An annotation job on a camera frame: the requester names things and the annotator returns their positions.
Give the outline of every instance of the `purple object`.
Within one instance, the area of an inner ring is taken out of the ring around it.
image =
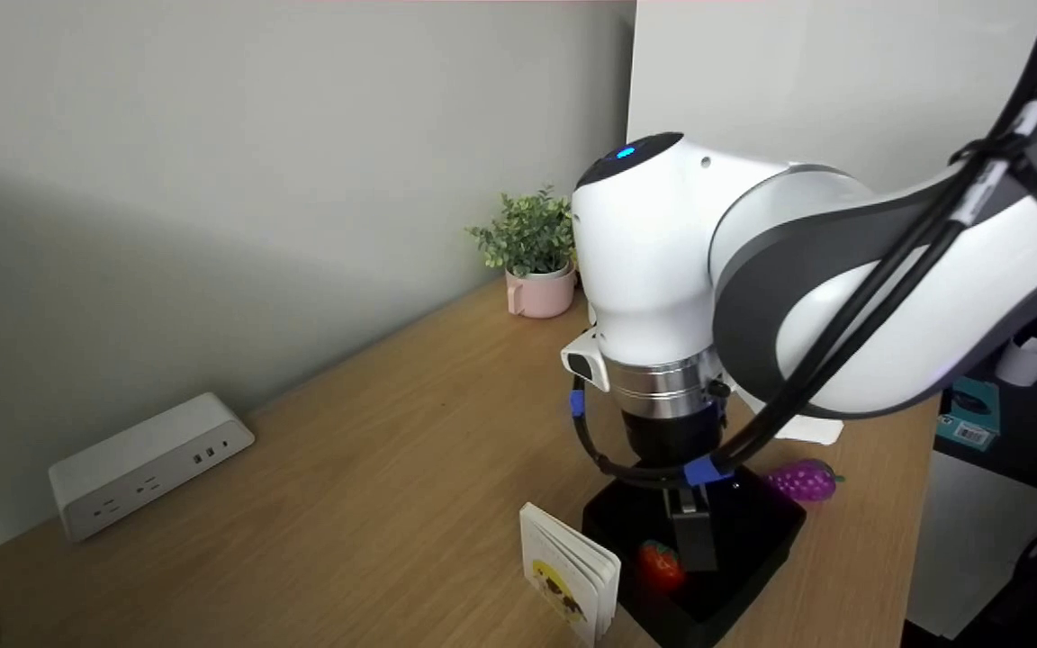
[[[773,491],[799,503],[827,501],[839,485],[839,475],[823,461],[791,461],[767,475]]]

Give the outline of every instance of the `green plant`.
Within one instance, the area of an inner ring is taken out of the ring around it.
[[[499,215],[485,229],[467,229],[481,266],[505,274],[554,274],[572,262],[572,213],[552,188],[535,196],[505,196]]]

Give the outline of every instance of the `potted plant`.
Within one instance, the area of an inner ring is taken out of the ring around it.
[[[535,196],[505,196],[499,215],[485,229],[467,229],[481,266],[506,274],[506,314],[559,316],[576,297],[576,238],[569,202],[552,188]]]

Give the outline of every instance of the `white plant pot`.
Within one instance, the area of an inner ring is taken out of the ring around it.
[[[511,316],[559,316],[576,301],[576,271],[559,274],[506,274],[506,314]]]

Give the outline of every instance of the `small white card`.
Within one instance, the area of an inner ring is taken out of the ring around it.
[[[521,575],[559,605],[584,644],[593,644],[615,619],[618,556],[535,503],[517,512]]]
[[[741,398],[741,405],[746,405],[751,413],[759,413],[759,410],[767,409],[763,399],[741,394],[738,387],[732,387],[732,389]],[[795,413],[791,421],[786,421],[786,425],[776,429],[776,440],[799,440],[799,445],[816,445],[816,448],[836,448],[839,435],[841,435],[841,421],[839,421],[839,417],[806,417],[806,413]]]

